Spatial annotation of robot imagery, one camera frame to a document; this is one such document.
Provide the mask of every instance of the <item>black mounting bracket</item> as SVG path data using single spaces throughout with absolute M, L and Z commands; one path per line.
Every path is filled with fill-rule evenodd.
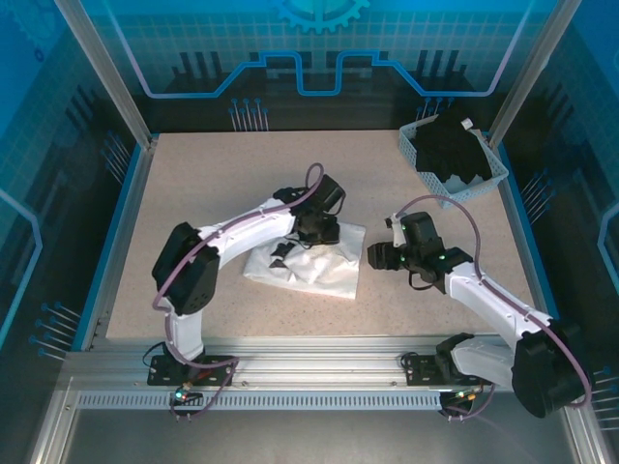
M 232 358 L 232 356 L 202 355 L 195 361 L 197 363 L 220 363 Z M 181 364 L 169 354 L 158 355 L 151 359 L 146 384 L 151 387 L 178 387 L 185 382 L 192 381 L 195 387 L 221 387 L 231 368 L 232 365 L 225 365 L 210 369 L 209 372 L 206 369 L 198 370 Z M 232 377 L 225 384 L 225 387 L 231 384 Z

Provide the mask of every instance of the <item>aluminum frame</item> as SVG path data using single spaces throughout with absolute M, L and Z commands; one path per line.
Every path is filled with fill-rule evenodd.
M 515 118 L 533 83 L 542 71 L 545 61 L 558 43 L 580 0 L 565 0 L 553 12 L 545 30 L 536 44 L 527 65 L 516 80 L 492 125 L 491 146 L 496 148 Z M 58 8 L 69 23 L 92 66 L 117 105 L 137 142 L 150 147 L 148 131 L 120 74 L 104 48 L 94 25 L 77 0 L 56 0 Z M 139 201 L 148 176 L 149 163 L 141 163 L 133 180 L 134 185 L 121 219 L 121 233 L 112 252 L 126 252 L 133 225 L 137 218 Z M 509 186 L 501 187 L 504 201 L 509 198 Z M 515 230 L 516 243 L 524 261 L 525 272 L 531 285 L 537 307 L 545 308 L 539 282 L 536 283 L 530 253 L 523 246 L 521 224 L 508 201 L 506 210 Z M 106 320 L 113 305 L 122 273 L 123 260 L 111 259 L 105 269 L 96 312 L 89 334 L 93 336 L 94 351 L 70 353 L 58 380 L 48 407 L 44 424 L 35 446 L 31 463 L 51 464 L 61 462 L 74 422 L 75 407 L 82 392 L 125 391 L 152 392 L 144 386 L 144 367 L 141 354 L 148 346 L 110 342 L 104 340 Z M 405 351 L 431 353 L 444 336 L 429 337 L 259 337 L 205 340 L 209 353 L 236 354 L 243 357 L 232 389 L 242 391 L 262 390 L 335 390 L 335 391 L 410 391 L 405 386 L 404 374 L 397 364 L 398 356 Z M 497 342 L 497 337 L 488 335 Z M 90 349 L 86 337 L 82 349 Z M 447 391 L 455 386 L 446 386 Z M 580 462 L 611 462 L 604 437 L 591 408 L 566 411 L 566 430 L 574 440 L 575 459 Z

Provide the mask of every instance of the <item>blue trim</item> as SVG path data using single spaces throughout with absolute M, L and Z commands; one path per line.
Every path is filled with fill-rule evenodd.
M 510 163 L 510 159 L 507 156 L 507 151 L 505 150 L 505 146 L 503 145 L 503 143 L 499 144 L 498 152 L 501 156 L 503 164 L 505 164 L 505 166 L 510 172 L 513 172 L 512 164 Z M 522 197 L 520 196 L 520 191 L 518 190 L 516 178 L 514 177 L 514 175 L 508 176 L 507 182 L 510 183 L 512 197 L 514 198 L 516 210 L 518 216 L 520 217 L 522 230 L 524 231 L 524 240 L 526 241 L 526 245 L 531 252 L 533 267 L 535 268 L 538 281 L 540 282 L 540 287 L 542 289 L 542 295 L 544 297 L 546 309 L 548 310 L 548 314 L 550 314 L 550 316 L 552 316 L 554 319 L 559 319 L 559 311 L 557 310 L 557 305 L 554 301 L 554 297 L 552 296 L 552 292 L 550 291 L 550 282 L 548 282 L 548 277 L 545 274 L 544 263 L 542 262 L 540 251 L 538 250 L 538 246 L 535 242 L 535 237 L 533 236 L 533 229 L 531 228 L 531 224 L 526 215 L 526 211 L 524 210 L 524 204 L 522 203 Z
M 88 292 L 88 298 L 86 298 L 86 304 L 84 305 L 84 310 L 81 314 L 81 319 L 79 320 L 79 325 L 77 326 L 77 332 L 75 333 L 74 343 L 71 347 L 72 351 L 81 351 L 81 344 L 86 337 L 86 333 L 88 332 L 88 325 L 90 323 L 90 319 L 93 316 L 93 311 L 95 310 L 95 301 L 97 300 L 97 295 L 99 293 L 99 288 L 101 287 L 101 282 L 103 280 L 103 273 L 105 272 L 105 268 L 107 267 L 107 262 L 110 258 L 110 252 L 112 249 L 112 244 L 114 243 L 114 239 L 116 238 L 116 233 L 118 232 L 118 225 L 120 223 L 120 216 L 123 214 L 123 210 L 125 209 L 125 203 L 127 202 L 127 196 L 129 195 L 129 189 L 131 188 L 133 182 L 133 176 L 135 175 L 135 170 L 137 168 L 137 162 L 140 159 L 141 147 L 138 144 L 135 144 L 135 148 L 133 149 L 132 160 L 129 163 L 129 168 L 127 169 L 127 175 L 125 176 L 125 182 L 123 183 L 123 187 L 120 190 L 120 195 L 118 196 L 118 202 L 116 203 L 116 209 L 114 210 L 114 215 L 112 216 L 112 221 L 109 224 L 109 228 L 107 229 L 107 236 L 105 237 L 105 243 L 103 244 L 103 250 L 101 252 L 101 257 L 99 258 L 99 264 L 97 265 L 97 270 L 95 271 L 95 275 L 93 277 L 93 283 L 90 285 L 90 291 Z
M 17 211 L 20 216 L 30 222 L 30 226 L 32 227 L 32 235 L 35 239 L 35 249 L 32 251 L 32 255 L 30 256 L 28 267 L 26 268 L 23 276 L 21 277 L 21 282 L 17 287 L 17 291 L 13 296 L 11 306 L 9 306 L 7 316 L 5 317 L 4 322 L 2 323 L 2 327 L 0 328 L 0 349 L 2 349 L 2 346 L 7 339 L 7 335 L 9 334 L 11 324 L 15 319 L 15 315 L 17 314 L 19 304 L 21 303 L 21 299 L 23 298 L 23 294 L 26 291 L 28 283 L 30 283 L 32 273 L 34 273 L 35 267 L 37 266 L 37 261 L 39 261 L 39 257 L 41 256 L 41 252 L 43 251 L 43 239 L 41 237 L 41 227 L 39 226 L 39 220 L 34 213 L 32 213 L 24 205 L 20 204 L 17 200 L 15 200 L 12 196 L 10 196 L 6 191 L 1 188 L 0 200 L 6 201 L 11 208 Z
M 617 293 L 619 293 L 619 275 L 617 274 L 615 265 L 612 262 L 610 253 L 608 253 L 608 250 L 606 249 L 606 235 L 608 234 L 608 223 L 618 214 L 619 203 L 616 203 L 611 206 L 608 211 L 606 211 L 602 216 L 602 222 L 600 224 L 600 234 L 598 235 L 598 250 L 600 251 L 600 255 L 604 260 L 604 265 L 606 266 L 608 275 L 610 276 L 612 284 L 615 286 L 615 290 Z
M 297 76 L 297 92 L 299 95 L 304 97 L 334 97 L 341 92 L 342 81 L 343 81 L 343 60 L 347 57 L 353 56 L 364 56 L 371 58 L 371 65 L 375 67 L 390 67 L 393 68 L 394 71 L 399 73 L 399 75 L 410 85 L 420 96 L 422 97 L 487 97 L 491 95 L 496 86 L 498 85 L 499 79 L 505 70 L 510 57 L 512 56 L 512 52 L 516 47 L 516 43 L 522 33 L 522 29 L 527 22 L 529 15 L 531 14 L 531 10 L 533 8 L 533 4 L 536 0 L 532 0 L 529 4 L 527 10 L 524 12 L 512 39 L 501 59 L 501 63 L 499 64 L 494 78 L 490 83 L 490 86 L 487 90 L 477 92 L 477 91 L 430 91 L 422 88 L 421 84 L 413 78 L 413 76 L 408 72 L 404 66 L 397 60 L 383 60 L 380 58 L 380 50 L 374 49 L 350 49 L 341 51 L 338 54 L 338 58 L 336 59 L 336 84 L 333 90 L 306 90 L 303 82 L 303 63 L 301 55 L 294 50 L 267 50 L 267 51 L 258 51 L 258 61 L 246 61 L 239 66 L 237 66 L 234 71 L 230 73 L 230 75 L 220 84 L 220 86 L 214 92 L 195 92 L 195 93 L 171 93 L 171 94 L 159 94 L 153 92 L 148 83 L 146 82 L 146 77 L 144 73 L 140 69 L 137 64 L 137 60 L 133 55 L 132 49 L 129 46 L 129 42 L 123 33 L 120 24 L 114 13 L 112 12 L 110 6 L 105 3 L 107 8 L 107 14 L 112 23 L 112 27 L 118 34 L 118 38 L 121 42 L 122 47 L 125 49 L 125 53 L 127 53 L 127 57 L 129 58 L 130 63 L 132 64 L 133 70 L 135 71 L 135 75 L 144 90 L 144 93 L 150 97 L 151 99 L 216 99 L 218 98 L 229 86 L 234 82 L 234 80 L 241 74 L 244 70 L 254 69 L 254 68 L 267 68 L 267 58 L 275 57 L 275 58 L 292 58 L 295 62 L 295 73 Z

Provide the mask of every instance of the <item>white plastic bag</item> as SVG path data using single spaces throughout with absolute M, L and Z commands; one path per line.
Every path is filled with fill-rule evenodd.
M 341 223 L 337 245 L 296 245 L 283 258 L 273 253 L 290 240 L 274 240 L 251 251 L 243 276 L 276 287 L 354 300 L 365 235 L 365 227 Z

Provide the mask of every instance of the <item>black plastic housing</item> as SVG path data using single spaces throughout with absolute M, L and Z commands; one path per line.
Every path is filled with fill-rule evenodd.
M 181 259 L 199 242 L 197 229 L 188 223 L 174 227 L 153 268 L 152 276 L 158 290 Z M 219 268 L 219 252 L 213 246 L 205 246 L 192 262 L 185 265 L 165 293 L 176 314 L 194 314 L 213 299 Z
M 585 363 L 584 344 L 576 324 L 552 319 L 549 328 L 578 360 L 594 387 L 593 375 Z M 584 387 L 572 364 L 544 332 L 524 333 L 516 345 L 512 387 L 522 406 L 537 418 L 575 401 Z

